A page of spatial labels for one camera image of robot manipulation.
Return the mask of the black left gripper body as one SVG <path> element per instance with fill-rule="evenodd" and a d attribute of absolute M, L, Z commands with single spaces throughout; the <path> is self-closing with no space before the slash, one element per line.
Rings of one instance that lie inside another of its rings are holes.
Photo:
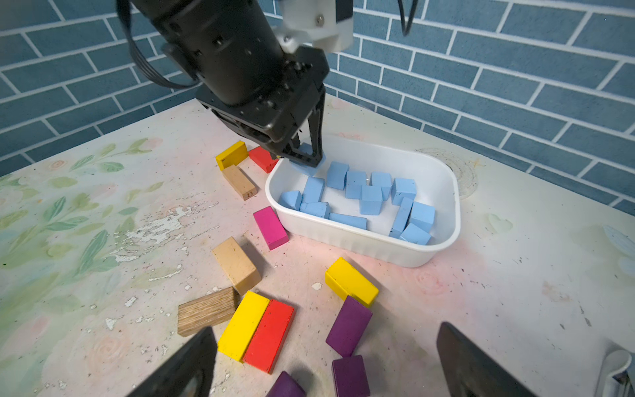
<path fill-rule="evenodd" d="M 308 116 L 325 91 L 324 51 L 284 53 L 256 1 L 134 1 L 163 50 L 195 84 L 198 101 L 228 128 L 284 156 L 297 131 L 310 152 Z"/>

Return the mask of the light blue block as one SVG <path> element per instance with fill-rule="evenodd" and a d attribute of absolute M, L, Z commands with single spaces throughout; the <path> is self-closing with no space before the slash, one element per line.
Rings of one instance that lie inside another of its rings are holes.
<path fill-rule="evenodd" d="M 417 185 L 412 179 L 395 178 L 391 188 L 392 205 L 400 206 L 404 199 L 415 200 Z"/>

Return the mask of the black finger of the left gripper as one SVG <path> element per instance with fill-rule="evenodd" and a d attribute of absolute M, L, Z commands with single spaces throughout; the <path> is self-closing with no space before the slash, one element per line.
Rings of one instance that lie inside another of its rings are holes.
<path fill-rule="evenodd" d="M 303 152 L 299 131 L 292 135 L 291 139 L 284 148 L 284 156 L 300 165 L 307 165 L 311 168 L 317 168 L 324 159 L 322 150 L 322 123 L 325 105 L 326 92 L 320 92 L 320 98 L 317 101 L 312 112 L 309 114 L 307 122 L 309 126 L 310 152 Z"/>

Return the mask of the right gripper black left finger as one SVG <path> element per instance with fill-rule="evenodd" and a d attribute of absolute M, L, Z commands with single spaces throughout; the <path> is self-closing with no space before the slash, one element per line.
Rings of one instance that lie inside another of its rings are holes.
<path fill-rule="evenodd" d="M 208 396 L 217 352 L 213 329 L 205 327 L 128 396 Z"/>

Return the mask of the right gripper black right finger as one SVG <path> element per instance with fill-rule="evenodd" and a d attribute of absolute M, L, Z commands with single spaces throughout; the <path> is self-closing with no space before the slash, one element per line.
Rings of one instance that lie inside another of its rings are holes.
<path fill-rule="evenodd" d="M 535 396 L 449 322 L 441 323 L 437 350 L 451 396 Z"/>

